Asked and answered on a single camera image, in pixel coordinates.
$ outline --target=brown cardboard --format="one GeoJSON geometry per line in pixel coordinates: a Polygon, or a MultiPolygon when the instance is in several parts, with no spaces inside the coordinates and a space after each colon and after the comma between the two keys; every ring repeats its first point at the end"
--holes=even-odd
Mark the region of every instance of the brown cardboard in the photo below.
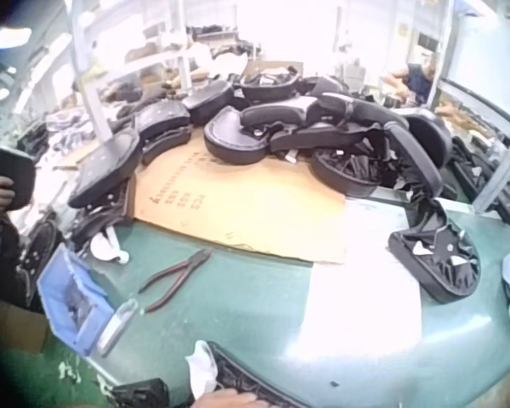
{"type": "Polygon", "coordinates": [[[261,61],[261,60],[252,60],[249,61],[246,65],[246,69],[244,70],[244,75],[252,74],[255,71],[262,71],[266,69],[274,69],[274,68],[287,68],[289,66],[293,66],[300,75],[304,72],[304,64],[298,61],[261,61]]]}
{"type": "Polygon", "coordinates": [[[39,353],[47,331],[44,315],[0,301],[0,347],[39,353]]]}
{"type": "Polygon", "coordinates": [[[71,151],[68,155],[60,159],[56,168],[77,167],[81,160],[83,160],[89,153],[91,153],[99,146],[100,142],[97,139],[91,140],[89,143],[80,146],[79,148],[71,151]]]}
{"type": "Polygon", "coordinates": [[[208,153],[202,129],[137,176],[137,219],[249,251],[341,262],[343,195],[309,171],[266,158],[231,166],[208,153]]]}

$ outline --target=red-handled pliers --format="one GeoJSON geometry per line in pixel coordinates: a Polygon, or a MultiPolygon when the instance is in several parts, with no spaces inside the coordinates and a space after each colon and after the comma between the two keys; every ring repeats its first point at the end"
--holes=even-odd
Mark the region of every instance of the red-handled pliers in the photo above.
{"type": "Polygon", "coordinates": [[[192,255],[191,257],[189,257],[189,259],[187,259],[186,261],[166,268],[163,271],[154,274],[148,280],[146,280],[142,287],[139,288],[138,293],[142,293],[143,291],[145,291],[145,289],[150,287],[153,283],[160,280],[161,278],[175,274],[176,272],[185,269],[184,272],[179,276],[179,278],[173,283],[170,289],[167,290],[164,296],[161,297],[156,302],[150,304],[147,308],[145,308],[144,312],[151,313],[164,306],[168,302],[168,300],[172,298],[174,293],[177,292],[178,289],[184,284],[184,282],[187,281],[187,278],[189,278],[191,272],[193,272],[193,270],[204,264],[210,258],[211,255],[212,255],[211,250],[202,249],[199,252],[192,255]]]}

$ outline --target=green work table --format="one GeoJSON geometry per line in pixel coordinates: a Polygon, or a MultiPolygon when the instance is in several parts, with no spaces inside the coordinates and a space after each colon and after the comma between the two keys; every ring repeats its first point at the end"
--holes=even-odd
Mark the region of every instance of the green work table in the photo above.
{"type": "Polygon", "coordinates": [[[498,219],[448,213],[478,248],[481,281],[471,297],[445,305],[422,290],[422,339],[410,351],[383,357],[291,355],[288,346],[298,340],[303,323],[310,263],[213,246],[135,223],[117,229],[131,256],[127,265],[90,261],[98,271],[93,278],[114,307],[136,297],[143,308],[173,281],[141,297],[136,291],[148,276],[204,247],[213,247],[213,255],[171,302],[155,313],[136,314],[106,357],[93,353],[88,361],[113,383],[159,377],[175,404],[189,392],[184,357],[196,340],[212,340],[252,373],[312,406],[465,406],[510,371],[510,320],[501,284],[510,227],[498,219]]]}

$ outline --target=blue plastic tray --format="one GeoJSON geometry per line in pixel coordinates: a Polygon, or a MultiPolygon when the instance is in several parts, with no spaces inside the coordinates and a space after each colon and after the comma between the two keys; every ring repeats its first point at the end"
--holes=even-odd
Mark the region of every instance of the blue plastic tray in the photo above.
{"type": "Polygon", "coordinates": [[[51,331],[82,356],[88,356],[114,314],[89,267],[61,243],[37,280],[51,331]]]}

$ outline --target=factory floor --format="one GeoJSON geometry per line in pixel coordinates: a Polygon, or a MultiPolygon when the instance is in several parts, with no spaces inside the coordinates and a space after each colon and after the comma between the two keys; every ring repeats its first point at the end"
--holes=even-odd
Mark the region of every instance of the factory floor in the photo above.
{"type": "MultiPolygon", "coordinates": [[[[26,406],[109,406],[94,370],[51,335],[42,353],[4,350],[0,361],[26,406]]],[[[468,408],[510,408],[510,373],[468,408]]]]}

